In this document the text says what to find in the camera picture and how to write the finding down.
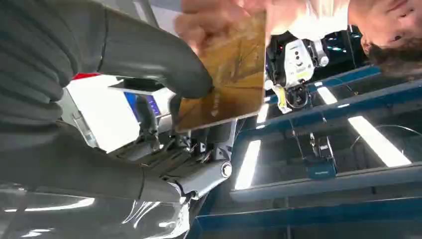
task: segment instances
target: fluorescent light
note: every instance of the fluorescent light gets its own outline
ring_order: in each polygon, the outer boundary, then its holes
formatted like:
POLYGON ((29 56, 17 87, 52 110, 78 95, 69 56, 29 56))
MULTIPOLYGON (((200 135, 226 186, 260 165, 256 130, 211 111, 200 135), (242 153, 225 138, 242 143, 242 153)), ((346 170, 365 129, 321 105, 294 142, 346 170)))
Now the fluorescent light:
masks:
POLYGON ((239 175, 234 188, 236 190, 249 188, 252 183, 253 174, 255 173, 255 165, 258 160, 259 148, 261 141, 256 140, 249 143, 248 149, 240 168, 239 175))
POLYGON ((388 167, 412 163, 364 117, 349 118, 349 122, 388 167))
POLYGON ((350 104, 344 104, 344 105, 341 105, 341 106, 338 106, 337 108, 344 108, 344 107, 347 107, 347 106, 349 106, 350 104))
POLYGON ((161 228, 166 228, 171 224, 176 224, 176 222, 165 222, 165 223, 159 223, 158 226, 161 228))
POLYGON ((259 113, 258 113, 258 118, 256 119, 256 123, 262 123, 267 119, 269 106, 270 106, 269 104, 263 104, 261 106, 261 109, 259 110, 259 113))
MULTIPOLYGON (((27 208, 25 209, 25 212, 45 212, 45 211, 58 211, 58 210, 66 210, 66 209, 83 208, 83 207, 92 205, 94 201, 95 201, 95 198, 86 198, 84 200, 80 200, 77 203, 64 205, 64 206, 46 207, 46 208, 27 208)), ((12 213, 16 211, 17 209, 7 209, 4 212, 12 213)))
POLYGON ((33 237, 37 237, 39 235, 41 235, 41 233, 28 232, 28 234, 21 236, 21 238, 33 238, 33 237))
POLYGON ((327 105, 337 103, 335 96, 327 89, 327 87, 320 87, 317 89, 318 93, 321 95, 322 99, 327 105))
POLYGON ((34 229, 31 232, 36 232, 36 233, 46 233, 51 231, 51 229, 34 229))

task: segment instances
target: person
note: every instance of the person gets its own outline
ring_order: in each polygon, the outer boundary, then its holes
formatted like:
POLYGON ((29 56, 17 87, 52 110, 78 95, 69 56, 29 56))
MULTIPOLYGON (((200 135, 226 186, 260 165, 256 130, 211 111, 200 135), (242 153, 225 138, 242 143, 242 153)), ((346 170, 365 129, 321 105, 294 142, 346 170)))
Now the person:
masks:
POLYGON ((230 25, 266 11, 267 38, 290 31, 316 40, 356 25, 364 52, 384 73, 422 73, 421 0, 182 0, 182 11, 176 32, 197 54, 230 25))

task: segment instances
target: robotic hand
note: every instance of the robotic hand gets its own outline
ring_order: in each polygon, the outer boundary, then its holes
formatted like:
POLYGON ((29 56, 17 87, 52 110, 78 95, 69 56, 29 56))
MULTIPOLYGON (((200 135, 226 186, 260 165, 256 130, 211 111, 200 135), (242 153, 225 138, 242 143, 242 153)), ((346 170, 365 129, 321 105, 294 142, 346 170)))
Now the robotic hand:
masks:
POLYGON ((266 70, 281 112, 300 110, 308 104, 306 82, 316 68, 328 63, 321 40, 300 40, 290 34, 273 36, 267 48, 266 70))

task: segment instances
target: blue beam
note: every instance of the blue beam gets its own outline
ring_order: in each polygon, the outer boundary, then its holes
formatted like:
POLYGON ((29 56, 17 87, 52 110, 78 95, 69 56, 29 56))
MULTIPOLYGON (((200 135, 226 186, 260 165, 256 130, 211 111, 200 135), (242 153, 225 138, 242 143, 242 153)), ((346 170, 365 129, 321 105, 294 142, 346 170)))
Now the blue beam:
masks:
POLYGON ((344 204, 335 207, 289 208, 197 217, 205 231, 258 229, 344 222, 422 221, 422 199, 408 198, 344 204))

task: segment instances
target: blue metal frame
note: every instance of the blue metal frame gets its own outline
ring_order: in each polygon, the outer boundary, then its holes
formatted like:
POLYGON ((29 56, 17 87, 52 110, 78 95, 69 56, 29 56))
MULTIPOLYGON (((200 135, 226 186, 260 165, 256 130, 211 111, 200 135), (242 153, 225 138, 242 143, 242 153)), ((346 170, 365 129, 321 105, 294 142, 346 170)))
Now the blue metal frame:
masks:
MULTIPOLYGON (((335 87, 341 84, 361 80, 362 78, 379 74, 375 67, 361 68, 356 71, 342 74, 323 80, 326 87, 335 87)), ((321 121, 321 112, 326 119, 337 119, 362 114, 365 111, 384 107, 388 104, 402 104, 408 101, 422 98, 422 81, 401 84, 383 91, 371 92, 361 96, 342 100, 330 106, 319 106, 309 111, 282 116, 265 122, 261 129, 242 131, 233 147, 233 167, 240 168, 242 164, 242 144, 248 141, 260 139, 274 132, 286 131, 292 128, 289 120, 294 121, 294 126, 310 125, 321 121), (350 104, 345 108, 339 105, 350 104)), ((310 86, 310 91, 316 91, 316 87, 310 86)), ((276 98, 271 97, 268 103, 275 103, 276 98)), ((188 238, 198 238, 202 232, 233 229, 260 229, 282 228, 286 226, 301 226, 309 224, 329 224, 341 222, 379 222, 394 220, 417 220, 422 221, 422 198, 402 198, 395 200, 383 200, 364 202, 358 204, 344 204, 332 207, 311 208, 286 208, 241 214, 209 215, 211 208, 220 188, 213 190, 200 215, 197 216, 189 233, 188 238)))
POLYGON ((259 212, 198 216, 201 231, 280 228, 345 222, 422 221, 422 198, 344 204, 335 207, 288 208, 259 212))

